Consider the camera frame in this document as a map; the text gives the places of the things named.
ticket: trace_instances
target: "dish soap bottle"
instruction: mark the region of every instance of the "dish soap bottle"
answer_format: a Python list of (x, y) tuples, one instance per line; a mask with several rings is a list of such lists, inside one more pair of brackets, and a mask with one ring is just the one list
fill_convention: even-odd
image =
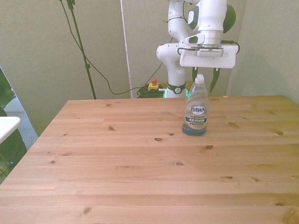
[(201, 136), (206, 133), (209, 99), (203, 75), (197, 75), (188, 98), (185, 100), (183, 132), (187, 135)]

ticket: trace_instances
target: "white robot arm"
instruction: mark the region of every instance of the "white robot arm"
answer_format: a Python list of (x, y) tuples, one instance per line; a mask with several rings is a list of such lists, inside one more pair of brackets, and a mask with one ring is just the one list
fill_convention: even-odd
[[(189, 12), (188, 24), (183, 4), (196, 4)], [(172, 0), (168, 12), (168, 32), (178, 43), (158, 47), (157, 57), (168, 70), (167, 97), (186, 96), (184, 67), (233, 68), (237, 46), (222, 46), (227, 0)], [(198, 34), (188, 35), (188, 29)]]

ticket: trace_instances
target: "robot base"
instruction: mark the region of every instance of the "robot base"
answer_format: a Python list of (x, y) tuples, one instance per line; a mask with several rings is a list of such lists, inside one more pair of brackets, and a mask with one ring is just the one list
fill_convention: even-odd
[(186, 98), (186, 91), (187, 89), (184, 89), (181, 93), (176, 94), (170, 89), (166, 89), (164, 98)]

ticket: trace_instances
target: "wooden table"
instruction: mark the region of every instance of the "wooden table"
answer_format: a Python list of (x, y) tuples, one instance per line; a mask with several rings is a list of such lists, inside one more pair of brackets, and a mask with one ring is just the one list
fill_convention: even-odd
[(298, 224), (299, 108), (211, 98), (69, 101), (0, 185), (0, 224)]

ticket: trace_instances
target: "gray wall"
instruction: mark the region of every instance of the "gray wall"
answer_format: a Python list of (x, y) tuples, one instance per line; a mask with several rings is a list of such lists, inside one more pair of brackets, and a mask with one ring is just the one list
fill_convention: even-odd
[[(86, 55), (115, 92), (128, 90), (120, 0), (75, 2)], [(59, 1), (0, 0), (0, 5), (0, 66), (40, 135), (67, 100), (93, 98), (83, 57)], [(112, 95), (91, 71), (99, 99), (130, 97)]]
[(250, 0), (230, 96), (285, 95), (299, 105), (299, 2)]
[[(247, 0), (228, 0), (237, 13), (234, 27), (225, 34), (225, 39), (237, 41), (242, 26), (243, 14)], [(145, 83), (159, 67), (160, 61), (156, 57), (159, 45), (169, 43), (167, 21), (169, 1), (166, 0), (122, 0), (125, 35), (127, 40), (128, 62), (132, 87)], [(205, 75), (209, 88), (213, 79), (213, 69), (200, 69)], [(211, 96), (226, 94), (230, 69), (222, 69), (219, 81)], [(164, 66), (155, 75), (159, 82), (167, 82), (168, 75)], [(187, 69), (187, 80), (192, 80), (191, 69)]]

